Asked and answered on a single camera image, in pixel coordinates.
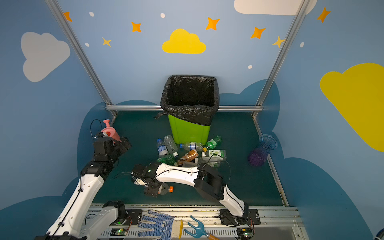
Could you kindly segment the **orange label clear bottle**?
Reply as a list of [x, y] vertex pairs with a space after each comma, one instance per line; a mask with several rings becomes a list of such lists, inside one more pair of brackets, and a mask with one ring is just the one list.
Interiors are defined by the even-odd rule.
[[174, 191], [174, 187], [169, 186], [166, 183], [161, 183], [158, 194], [159, 195], [166, 195], [168, 193], [172, 193]]

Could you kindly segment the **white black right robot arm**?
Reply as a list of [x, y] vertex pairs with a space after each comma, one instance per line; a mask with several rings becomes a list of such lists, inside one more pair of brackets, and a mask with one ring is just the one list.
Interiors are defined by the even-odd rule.
[[219, 172], [209, 165], [184, 168], [164, 163], [151, 163], [147, 167], [137, 164], [131, 175], [135, 185], [145, 187], [147, 196], [155, 198], [170, 192], [168, 183], [187, 185], [193, 187], [203, 199], [222, 204], [232, 216], [248, 217], [249, 205], [237, 198]]

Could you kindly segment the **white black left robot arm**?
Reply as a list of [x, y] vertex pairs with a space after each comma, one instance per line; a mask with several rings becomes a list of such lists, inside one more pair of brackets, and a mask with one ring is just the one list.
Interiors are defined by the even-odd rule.
[[127, 220], [124, 202], [109, 201], [86, 221], [87, 212], [119, 157], [131, 148], [127, 138], [99, 137], [93, 143], [93, 158], [81, 171], [78, 185], [57, 220], [37, 240], [96, 240], [111, 224]]

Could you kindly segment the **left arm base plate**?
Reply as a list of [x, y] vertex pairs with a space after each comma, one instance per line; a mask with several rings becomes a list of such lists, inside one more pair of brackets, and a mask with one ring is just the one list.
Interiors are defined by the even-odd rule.
[[142, 219], [142, 214], [141, 209], [126, 210], [126, 218], [120, 222], [120, 226], [137, 226]]

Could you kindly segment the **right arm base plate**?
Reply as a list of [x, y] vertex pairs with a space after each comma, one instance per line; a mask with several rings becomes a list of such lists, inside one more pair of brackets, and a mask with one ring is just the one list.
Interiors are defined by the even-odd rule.
[[222, 225], [238, 227], [241, 225], [260, 225], [261, 219], [257, 209], [250, 209], [245, 217], [237, 217], [227, 209], [220, 209], [219, 219]]

